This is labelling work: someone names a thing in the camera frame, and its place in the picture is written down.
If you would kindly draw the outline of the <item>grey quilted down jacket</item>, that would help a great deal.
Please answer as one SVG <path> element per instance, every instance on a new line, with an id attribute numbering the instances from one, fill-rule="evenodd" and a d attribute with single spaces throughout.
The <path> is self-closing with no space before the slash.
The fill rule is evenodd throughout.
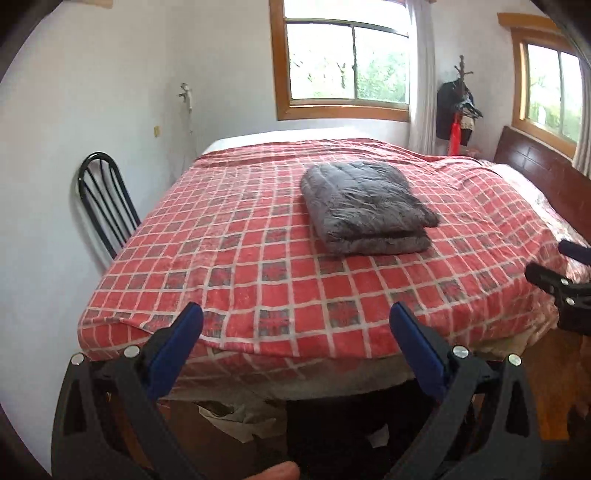
<path id="1" fill-rule="evenodd" d="M 329 254 L 402 255 L 428 250 L 427 230 L 440 218 L 385 162 L 332 162 L 311 166 L 301 178 L 315 234 Z"/>

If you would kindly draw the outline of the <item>coat rack with clothes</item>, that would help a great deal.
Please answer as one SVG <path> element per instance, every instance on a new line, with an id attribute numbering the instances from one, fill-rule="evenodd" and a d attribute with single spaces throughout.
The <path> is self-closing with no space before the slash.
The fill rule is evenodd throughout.
<path id="1" fill-rule="evenodd" d="M 466 85 L 466 77 L 473 71 L 466 70 L 463 55 L 455 69 L 457 79 L 443 83 L 437 94 L 436 137 L 448 142 L 449 156 L 458 156 L 468 146 L 475 122 L 483 117 Z"/>

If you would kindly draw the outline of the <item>dark wooden headboard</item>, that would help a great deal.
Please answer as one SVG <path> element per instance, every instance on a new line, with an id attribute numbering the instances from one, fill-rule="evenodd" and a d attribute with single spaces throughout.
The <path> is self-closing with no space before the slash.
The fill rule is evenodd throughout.
<path id="1" fill-rule="evenodd" d="M 518 130 L 505 126 L 494 161 L 506 164 L 531 181 L 551 206 L 590 242 L 590 179 L 563 155 Z"/>

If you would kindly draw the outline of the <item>grey striped curtain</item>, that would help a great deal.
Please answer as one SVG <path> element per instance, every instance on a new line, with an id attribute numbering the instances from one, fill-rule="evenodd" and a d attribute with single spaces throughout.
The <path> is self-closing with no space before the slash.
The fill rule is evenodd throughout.
<path id="1" fill-rule="evenodd" d="M 590 177 L 591 172 L 591 96 L 590 96 L 590 67 L 583 61 L 580 62 L 582 74 L 582 99 L 583 109 L 581 118 L 580 137 L 577 142 L 573 167 L 585 177 Z"/>

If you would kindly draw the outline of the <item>small wooden framed window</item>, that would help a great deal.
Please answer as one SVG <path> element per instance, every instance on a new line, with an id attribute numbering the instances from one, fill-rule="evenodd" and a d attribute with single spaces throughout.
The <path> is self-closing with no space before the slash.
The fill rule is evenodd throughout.
<path id="1" fill-rule="evenodd" d="M 497 17 L 510 31 L 513 45 L 512 126 L 572 159 L 583 116 L 583 78 L 574 47 L 547 17 Z"/>

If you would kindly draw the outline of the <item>black metal chair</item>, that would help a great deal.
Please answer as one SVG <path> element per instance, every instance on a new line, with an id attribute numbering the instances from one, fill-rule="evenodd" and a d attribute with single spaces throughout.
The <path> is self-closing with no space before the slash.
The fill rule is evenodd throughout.
<path id="1" fill-rule="evenodd" d="M 115 160 L 93 152 L 81 163 L 77 190 L 82 207 L 112 259 L 140 225 L 140 218 Z"/>

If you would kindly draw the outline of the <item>white mattress sheet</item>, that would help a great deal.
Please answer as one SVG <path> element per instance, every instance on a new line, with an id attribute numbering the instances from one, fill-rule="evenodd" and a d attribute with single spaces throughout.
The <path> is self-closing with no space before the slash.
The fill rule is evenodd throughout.
<path id="1" fill-rule="evenodd" d="M 356 138 L 370 138 L 406 147 L 408 145 L 409 134 L 402 131 L 373 130 L 369 127 L 361 128 L 355 126 L 270 131 L 216 140 L 202 152 L 202 155 L 231 148 L 266 143 Z"/>

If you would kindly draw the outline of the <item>red plaid bed blanket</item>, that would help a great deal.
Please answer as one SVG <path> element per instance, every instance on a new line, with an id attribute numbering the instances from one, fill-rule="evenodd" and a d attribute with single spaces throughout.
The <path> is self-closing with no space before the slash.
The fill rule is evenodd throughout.
<path id="1" fill-rule="evenodd" d="M 427 251 L 335 257 L 325 249 L 301 177 L 315 164 L 355 160 L 398 168 L 439 215 Z M 391 356 L 396 302 L 445 337 L 502 339 L 555 320 L 552 299 L 525 279 L 531 262 L 590 277 L 487 161 L 370 139 L 232 148 L 197 159 L 143 220 L 92 294 L 78 340 L 89 356 L 107 358 L 190 302 L 204 311 L 197 356 Z"/>

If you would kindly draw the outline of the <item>white window curtain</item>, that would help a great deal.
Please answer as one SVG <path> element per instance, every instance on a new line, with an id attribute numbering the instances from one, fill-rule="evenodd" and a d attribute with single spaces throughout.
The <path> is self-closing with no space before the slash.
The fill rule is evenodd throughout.
<path id="1" fill-rule="evenodd" d="M 430 155 L 436 143 L 437 71 L 432 7 L 429 1 L 407 2 L 411 27 L 408 149 Z"/>

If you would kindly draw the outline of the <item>large wooden framed window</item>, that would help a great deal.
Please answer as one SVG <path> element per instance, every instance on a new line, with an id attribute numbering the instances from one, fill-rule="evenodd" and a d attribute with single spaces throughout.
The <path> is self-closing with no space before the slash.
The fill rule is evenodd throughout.
<path id="1" fill-rule="evenodd" d="M 405 1 L 271 1 L 280 121 L 409 118 L 411 16 Z"/>

